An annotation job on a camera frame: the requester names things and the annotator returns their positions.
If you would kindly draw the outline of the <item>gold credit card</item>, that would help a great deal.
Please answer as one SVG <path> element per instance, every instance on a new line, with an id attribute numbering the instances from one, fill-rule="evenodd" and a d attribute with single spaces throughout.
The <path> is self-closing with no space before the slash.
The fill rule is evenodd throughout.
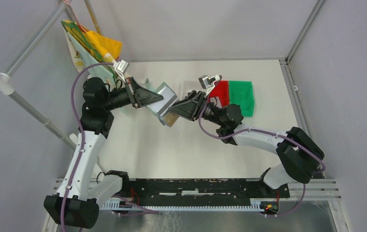
<path id="1" fill-rule="evenodd" d="M 173 113 L 167 113 L 164 116 L 165 125 L 168 127 L 172 127 L 174 123 L 178 120 L 179 116 Z"/>

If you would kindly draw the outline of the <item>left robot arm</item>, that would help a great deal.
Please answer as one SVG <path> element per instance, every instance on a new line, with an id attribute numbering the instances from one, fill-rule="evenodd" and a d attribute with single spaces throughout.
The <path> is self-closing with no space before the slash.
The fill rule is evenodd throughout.
<path id="1" fill-rule="evenodd" d="M 130 192 L 127 172 L 108 171 L 104 179 L 90 188 L 98 155 L 108 139 L 114 116 L 112 110 L 127 105 L 135 108 L 162 101 L 162 95 L 146 89 L 134 77 L 126 78 L 127 85 L 109 91 L 99 77 L 83 84 L 82 115 L 78 142 L 69 169 L 54 195 L 44 200 L 44 208 L 55 223 L 91 229 L 97 222 L 99 209 L 113 196 L 125 197 Z"/>

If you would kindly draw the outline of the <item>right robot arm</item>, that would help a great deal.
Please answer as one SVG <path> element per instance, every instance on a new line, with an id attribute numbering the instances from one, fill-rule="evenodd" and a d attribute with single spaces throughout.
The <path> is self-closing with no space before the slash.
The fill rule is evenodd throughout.
<path id="1" fill-rule="evenodd" d="M 204 119 L 218 125 L 215 134 L 204 128 L 201 130 L 225 144 L 251 146 L 277 155 L 281 163 L 265 171 L 257 185 L 263 197 L 272 196 L 280 186 L 293 181 L 307 184 L 314 174 L 325 170 L 323 151 L 303 129 L 292 127 L 281 131 L 252 128 L 243 123 L 239 105 L 217 107 L 208 102 L 205 92 L 192 91 L 183 100 L 174 103 L 168 112 L 199 124 Z"/>

